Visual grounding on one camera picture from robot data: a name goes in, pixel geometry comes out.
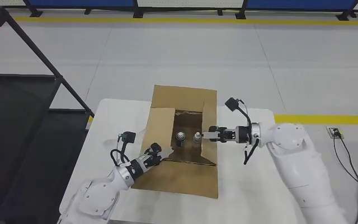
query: floor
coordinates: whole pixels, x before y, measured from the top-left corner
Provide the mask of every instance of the floor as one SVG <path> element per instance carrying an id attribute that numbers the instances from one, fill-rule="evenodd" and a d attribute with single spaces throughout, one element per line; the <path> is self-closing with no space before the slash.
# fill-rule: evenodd
<path id="1" fill-rule="evenodd" d="M 12 11 L 13 16 L 27 15 Z M 43 16 L 81 17 L 82 11 Z M 198 13 L 211 18 L 213 13 Z M 108 17 L 129 13 L 106 12 Z M 91 17 L 101 17 L 99 12 Z M 148 17 L 192 17 L 189 13 Z M 224 17 L 233 16 L 225 12 Z M 255 19 L 335 20 L 330 14 L 249 13 Z M 183 23 L 38 23 L 21 27 L 95 112 L 104 98 L 150 101 L 155 84 L 218 90 L 275 114 L 358 114 L 357 26 Z M 9 26 L 0 29 L 1 73 L 50 74 Z M 60 89 L 53 108 L 81 108 Z M 340 126 L 358 162 L 355 125 Z M 328 167 L 346 217 L 357 214 L 357 183 L 339 165 L 325 125 L 306 125 Z M 337 149 L 347 164 L 340 144 Z"/>

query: yellow stripe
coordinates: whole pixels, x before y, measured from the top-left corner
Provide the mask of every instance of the yellow stripe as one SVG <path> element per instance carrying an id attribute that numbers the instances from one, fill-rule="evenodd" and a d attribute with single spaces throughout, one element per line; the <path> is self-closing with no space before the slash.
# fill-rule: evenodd
<path id="1" fill-rule="evenodd" d="M 275 115 L 276 123 L 358 124 L 358 116 L 349 115 Z"/>
<path id="2" fill-rule="evenodd" d="M 309 20 L 236 20 L 234 18 L 69 18 L 69 17 L 15 17 L 17 22 L 137 22 L 137 23 L 193 23 L 193 24 L 276 24 L 276 25 L 348 25 L 358 21 Z"/>

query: power outlet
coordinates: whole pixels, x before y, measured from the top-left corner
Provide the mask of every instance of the power outlet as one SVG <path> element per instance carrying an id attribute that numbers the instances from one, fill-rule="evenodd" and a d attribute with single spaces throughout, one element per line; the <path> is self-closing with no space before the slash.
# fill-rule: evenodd
<path id="1" fill-rule="evenodd" d="M 339 138 L 338 136 L 335 136 L 335 132 L 334 132 L 335 129 L 338 129 L 338 131 L 341 133 L 342 139 L 344 139 L 342 130 L 340 130 L 340 129 L 337 128 L 337 127 L 327 127 L 327 131 L 328 131 L 328 134 L 329 134 L 330 138 L 332 138 L 332 139 L 334 139 L 334 138 L 336 138 L 336 139 Z"/>

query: table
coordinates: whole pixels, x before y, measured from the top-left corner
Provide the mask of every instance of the table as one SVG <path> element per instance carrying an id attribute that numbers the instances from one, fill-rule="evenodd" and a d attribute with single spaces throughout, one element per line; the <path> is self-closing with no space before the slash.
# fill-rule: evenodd
<path id="1" fill-rule="evenodd" d="M 60 205 L 63 213 L 72 195 L 86 179 L 107 176 L 113 168 L 110 151 L 118 133 L 137 132 L 128 144 L 127 156 L 139 156 L 150 102 L 104 99 L 89 129 L 81 154 Z M 253 122 L 263 128 L 275 124 L 269 110 L 248 109 Z M 238 111 L 218 107 L 218 125 L 234 128 L 246 125 Z M 244 144 L 218 143 L 219 198 L 129 189 L 120 193 L 112 220 L 146 223 L 297 223 L 296 202 L 279 177 L 266 147 L 255 150 L 243 165 Z"/>

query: cardboard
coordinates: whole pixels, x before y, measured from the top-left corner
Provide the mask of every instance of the cardboard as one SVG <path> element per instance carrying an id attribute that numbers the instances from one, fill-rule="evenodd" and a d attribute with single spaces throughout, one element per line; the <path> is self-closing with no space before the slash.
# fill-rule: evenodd
<path id="1" fill-rule="evenodd" d="M 216 143 L 203 139 L 194 148 L 192 141 L 196 132 L 216 125 L 216 102 L 214 90 L 155 85 L 141 153 L 153 142 L 174 152 L 132 188 L 218 198 Z M 186 134 L 184 148 L 176 146 L 179 131 Z"/>

